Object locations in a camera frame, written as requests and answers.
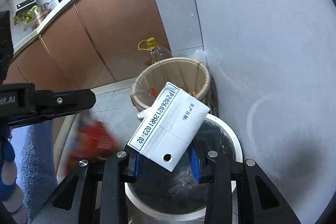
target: blue rug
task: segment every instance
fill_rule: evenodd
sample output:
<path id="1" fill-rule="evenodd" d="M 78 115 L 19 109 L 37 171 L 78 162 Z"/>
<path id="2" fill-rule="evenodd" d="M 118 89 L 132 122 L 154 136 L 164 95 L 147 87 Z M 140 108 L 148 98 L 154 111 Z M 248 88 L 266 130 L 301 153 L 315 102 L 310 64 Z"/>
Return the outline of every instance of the blue rug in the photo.
<path id="1" fill-rule="evenodd" d="M 23 191 L 30 223 L 58 185 L 53 161 L 53 121 L 13 129 L 12 136 L 16 183 Z"/>

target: kitchen cabinet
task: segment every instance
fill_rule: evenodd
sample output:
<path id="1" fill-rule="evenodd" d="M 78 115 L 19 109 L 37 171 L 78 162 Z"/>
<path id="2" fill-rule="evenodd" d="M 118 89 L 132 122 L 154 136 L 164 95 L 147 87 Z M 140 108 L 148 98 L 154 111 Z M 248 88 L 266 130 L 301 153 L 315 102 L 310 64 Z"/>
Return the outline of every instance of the kitchen cabinet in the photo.
<path id="1" fill-rule="evenodd" d="M 75 89 L 91 89 L 114 82 L 74 7 L 42 34 L 42 41 Z"/>
<path id="2" fill-rule="evenodd" d="M 117 81 L 138 76 L 149 59 L 140 40 L 169 48 L 155 0 L 80 0 L 75 4 L 92 41 Z"/>
<path id="3" fill-rule="evenodd" d="M 19 70 L 17 64 L 12 62 L 9 65 L 6 80 L 4 84 L 13 84 L 13 83 L 27 83 L 26 78 L 23 76 L 22 72 Z"/>
<path id="4" fill-rule="evenodd" d="M 25 78 L 35 84 L 36 89 L 54 92 L 73 90 L 39 39 L 29 45 L 15 62 Z"/>

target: gray floor tile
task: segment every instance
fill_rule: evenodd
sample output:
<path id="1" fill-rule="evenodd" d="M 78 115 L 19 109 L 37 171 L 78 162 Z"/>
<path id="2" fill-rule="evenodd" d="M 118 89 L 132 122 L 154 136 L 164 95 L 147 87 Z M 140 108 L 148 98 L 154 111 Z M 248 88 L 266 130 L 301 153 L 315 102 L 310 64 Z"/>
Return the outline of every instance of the gray floor tile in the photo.
<path id="1" fill-rule="evenodd" d="M 113 96 L 109 98 L 108 107 L 105 110 L 112 110 L 124 107 L 133 107 L 131 98 L 131 88 L 116 90 Z"/>
<path id="2" fill-rule="evenodd" d="M 117 139 L 120 147 L 125 144 L 135 133 L 140 121 L 137 119 L 137 110 L 134 106 L 104 111 L 104 122 L 108 130 Z"/>
<path id="3" fill-rule="evenodd" d="M 92 112 L 104 111 L 108 109 L 109 101 L 113 96 L 114 91 L 96 95 L 96 103 L 92 107 Z"/>
<path id="4" fill-rule="evenodd" d="M 105 111 L 93 112 L 91 113 L 92 117 L 98 121 L 104 121 Z"/>

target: blurry red object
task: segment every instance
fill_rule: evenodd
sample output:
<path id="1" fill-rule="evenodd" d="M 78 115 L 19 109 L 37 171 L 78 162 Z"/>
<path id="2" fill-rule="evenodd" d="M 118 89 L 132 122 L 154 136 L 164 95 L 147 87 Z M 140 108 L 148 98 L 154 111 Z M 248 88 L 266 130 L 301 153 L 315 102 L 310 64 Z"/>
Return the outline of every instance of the blurry red object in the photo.
<path id="1" fill-rule="evenodd" d="M 80 160 L 95 162 L 118 149 L 117 142 L 107 132 L 104 123 L 93 119 L 88 111 L 80 115 L 77 133 L 67 159 L 67 174 Z"/>

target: yellow bottle cap handle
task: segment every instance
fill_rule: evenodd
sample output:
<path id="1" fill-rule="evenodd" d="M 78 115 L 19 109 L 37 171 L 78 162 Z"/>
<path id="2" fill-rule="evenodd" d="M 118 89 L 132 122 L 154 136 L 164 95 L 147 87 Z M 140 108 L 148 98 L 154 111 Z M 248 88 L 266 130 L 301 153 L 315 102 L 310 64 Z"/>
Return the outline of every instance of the yellow bottle cap handle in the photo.
<path id="1" fill-rule="evenodd" d="M 146 42 L 147 43 L 147 48 L 141 48 L 141 44 Z M 151 51 L 152 49 L 155 49 L 157 47 L 156 41 L 154 37 L 150 37 L 146 40 L 141 40 L 138 43 L 138 51 Z"/>

